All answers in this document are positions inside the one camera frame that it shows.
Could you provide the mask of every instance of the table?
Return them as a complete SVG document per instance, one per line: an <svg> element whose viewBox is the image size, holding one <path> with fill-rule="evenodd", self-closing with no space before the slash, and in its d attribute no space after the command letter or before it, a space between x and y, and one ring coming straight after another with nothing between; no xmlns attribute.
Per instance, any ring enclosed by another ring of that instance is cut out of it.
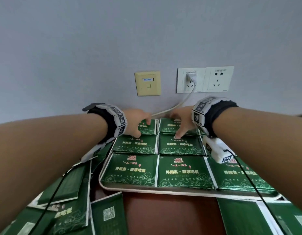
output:
<svg viewBox="0 0 302 235"><path fill-rule="evenodd" d="M113 193L97 182L90 199ZM129 235L226 235L216 198L123 192L123 200Z"/></svg>

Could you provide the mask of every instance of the person's left hand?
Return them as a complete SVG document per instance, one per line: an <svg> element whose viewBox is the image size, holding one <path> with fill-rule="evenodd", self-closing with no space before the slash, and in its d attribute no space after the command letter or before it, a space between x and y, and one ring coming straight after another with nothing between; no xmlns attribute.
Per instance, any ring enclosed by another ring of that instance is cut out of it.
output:
<svg viewBox="0 0 302 235"><path fill-rule="evenodd" d="M139 138L141 132L138 130L138 124L146 119L147 125L151 124L151 113L144 112L140 109L123 110L127 118L127 128L124 134Z"/></svg>

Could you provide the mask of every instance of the wall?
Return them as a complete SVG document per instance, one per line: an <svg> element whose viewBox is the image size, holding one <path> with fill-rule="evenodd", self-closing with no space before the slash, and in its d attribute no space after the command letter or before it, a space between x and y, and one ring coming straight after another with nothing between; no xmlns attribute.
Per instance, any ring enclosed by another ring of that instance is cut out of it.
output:
<svg viewBox="0 0 302 235"><path fill-rule="evenodd" d="M91 102L161 111L186 96L177 67L224 65L219 94L302 113L302 0L0 0L0 123ZM137 96L146 70L161 71L161 96Z"/></svg>

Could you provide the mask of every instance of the electrical outlet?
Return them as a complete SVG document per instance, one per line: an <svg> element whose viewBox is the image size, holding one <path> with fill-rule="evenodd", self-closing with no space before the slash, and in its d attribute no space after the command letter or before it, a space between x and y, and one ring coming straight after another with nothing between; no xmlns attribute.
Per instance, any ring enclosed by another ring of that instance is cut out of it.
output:
<svg viewBox="0 0 302 235"><path fill-rule="evenodd" d="M187 72L197 73L197 85L194 92L202 92L205 68L178 68L177 93L190 93L194 87L194 84L186 79Z"/></svg>
<svg viewBox="0 0 302 235"><path fill-rule="evenodd" d="M233 73L234 66L206 68L203 92L228 91Z"/></svg>

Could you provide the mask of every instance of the black wire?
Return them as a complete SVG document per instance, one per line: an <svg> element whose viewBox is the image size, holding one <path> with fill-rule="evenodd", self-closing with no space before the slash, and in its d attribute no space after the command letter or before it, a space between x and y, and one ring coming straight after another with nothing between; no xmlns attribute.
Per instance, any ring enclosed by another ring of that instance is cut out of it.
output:
<svg viewBox="0 0 302 235"><path fill-rule="evenodd" d="M57 188L55 189L55 191L54 191L53 195L51 196L49 202L47 203L47 206L46 206L45 209L43 210L41 216L39 217L39 219L38 219L38 221L36 222L36 224L34 225L34 227L31 229L31 231L28 233L28 235L30 235L30 234L33 233L33 231L36 229L36 227L38 226L38 224L39 224L40 221L42 220L43 216L44 216L45 213L47 212L47 209L49 208L49 206L50 206L52 200L54 199L54 197L55 197L57 191L59 190L59 187L61 186L61 184L62 184L64 178L66 177L66 175L67 175L67 172L63 175L61 181L59 182L59 185L57 186Z"/></svg>
<svg viewBox="0 0 302 235"><path fill-rule="evenodd" d="M258 191L258 189L256 188L256 186L254 185L254 183L252 182L252 180L250 179L250 177L247 175L247 173L245 172L245 170L243 169L243 167L241 166L240 162L238 161L238 159L236 158L236 156L228 149L224 150L224 152L229 152L231 155L233 155L233 157L235 158L235 160L238 162L241 170L243 171L243 173L246 175L246 177L248 178L249 182L251 183L251 185L254 187L255 191L257 192L257 194L259 195L259 197L261 198L261 200L264 202L265 206L267 207L268 211L270 212L270 214L273 216L274 220L276 221L276 223L278 224L280 230L282 230L283 234L287 234L285 232L285 230L282 228L282 226L279 224L277 218L275 217L275 215L273 214L273 212L271 211L271 209L269 208L268 204L265 202L265 200L263 199L261 193Z"/></svg>

